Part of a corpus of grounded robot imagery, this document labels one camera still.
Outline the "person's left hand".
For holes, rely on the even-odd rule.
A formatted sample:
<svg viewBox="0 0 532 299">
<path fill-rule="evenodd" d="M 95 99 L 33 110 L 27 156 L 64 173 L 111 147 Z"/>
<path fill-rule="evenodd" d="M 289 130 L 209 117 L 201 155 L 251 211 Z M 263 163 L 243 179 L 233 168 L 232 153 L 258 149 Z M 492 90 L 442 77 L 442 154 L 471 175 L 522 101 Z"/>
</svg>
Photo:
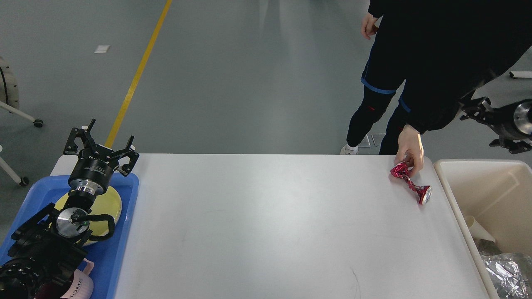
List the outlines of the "person's left hand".
<svg viewBox="0 0 532 299">
<path fill-rule="evenodd" d="M 398 150 L 394 163 L 405 162 L 410 167 L 410 176 L 415 176 L 424 166 L 424 148 L 421 134 L 409 124 L 399 134 Z"/>
</svg>

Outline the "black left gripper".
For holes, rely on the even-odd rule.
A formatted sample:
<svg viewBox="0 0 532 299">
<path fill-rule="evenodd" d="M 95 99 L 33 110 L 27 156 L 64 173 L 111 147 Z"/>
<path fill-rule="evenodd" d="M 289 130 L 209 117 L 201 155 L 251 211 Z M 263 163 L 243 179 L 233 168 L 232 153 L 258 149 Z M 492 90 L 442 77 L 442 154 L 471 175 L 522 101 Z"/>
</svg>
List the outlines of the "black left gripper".
<svg viewBox="0 0 532 299">
<path fill-rule="evenodd" d="M 72 190 L 80 190 L 81 187 L 93 189 L 93 194 L 98 196 L 108 190 L 108 186 L 115 171 L 122 176 L 128 176 L 140 154 L 133 146 L 134 136 L 131 135 L 126 147 L 114 151 L 105 146 L 95 143 L 91 136 L 91 129 L 95 124 L 92 119 L 89 125 L 73 127 L 64 146 L 64 155 L 76 155 L 78 161 L 69 177 L 69 186 Z M 82 149 L 76 143 L 80 139 Z M 120 160 L 128 158 L 128 162 L 120 164 Z"/>
</svg>

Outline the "person's right hand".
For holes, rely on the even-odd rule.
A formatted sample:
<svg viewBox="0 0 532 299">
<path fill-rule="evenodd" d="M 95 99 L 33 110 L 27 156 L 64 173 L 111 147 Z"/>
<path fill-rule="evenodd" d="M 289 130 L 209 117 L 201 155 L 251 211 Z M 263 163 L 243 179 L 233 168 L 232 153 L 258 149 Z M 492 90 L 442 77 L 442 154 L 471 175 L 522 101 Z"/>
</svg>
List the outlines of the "person's right hand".
<svg viewBox="0 0 532 299">
<path fill-rule="evenodd" d="M 371 36 L 374 36 L 378 32 L 377 21 L 379 17 L 374 17 L 372 14 L 367 13 L 361 22 L 360 32 L 363 38 L 370 40 Z"/>
</svg>

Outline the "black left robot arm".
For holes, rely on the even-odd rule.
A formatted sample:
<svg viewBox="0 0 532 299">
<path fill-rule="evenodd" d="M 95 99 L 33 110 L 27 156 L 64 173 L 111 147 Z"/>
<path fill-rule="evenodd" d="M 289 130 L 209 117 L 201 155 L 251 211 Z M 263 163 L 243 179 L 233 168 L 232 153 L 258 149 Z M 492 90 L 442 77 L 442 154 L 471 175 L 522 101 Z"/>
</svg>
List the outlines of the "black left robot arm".
<svg viewBox="0 0 532 299">
<path fill-rule="evenodd" d="M 94 206 L 108 192 L 112 175 L 129 176 L 140 155 L 134 136 L 116 151 L 95 142 L 94 124 L 92 119 L 73 127 L 65 142 L 63 155 L 77 160 L 63 206 L 48 203 L 13 231 L 1 265 L 2 299 L 32 299 L 47 284 L 66 286 L 88 255 L 86 244 L 114 236 L 119 217 L 97 213 Z"/>
</svg>

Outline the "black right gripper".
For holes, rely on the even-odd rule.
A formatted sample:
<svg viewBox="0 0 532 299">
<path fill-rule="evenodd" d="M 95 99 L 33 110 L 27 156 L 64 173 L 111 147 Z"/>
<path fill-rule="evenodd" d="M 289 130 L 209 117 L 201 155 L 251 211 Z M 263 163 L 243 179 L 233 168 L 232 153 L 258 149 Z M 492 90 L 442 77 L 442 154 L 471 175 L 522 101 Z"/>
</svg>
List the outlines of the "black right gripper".
<svg viewBox="0 0 532 299">
<path fill-rule="evenodd" d="M 490 142 L 489 147 L 506 148 L 511 154 L 532 150 L 528 143 L 532 137 L 531 99 L 493 108 L 488 97 L 479 97 L 466 102 L 461 110 L 460 121 L 471 119 L 496 132 L 498 138 Z"/>
</svg>

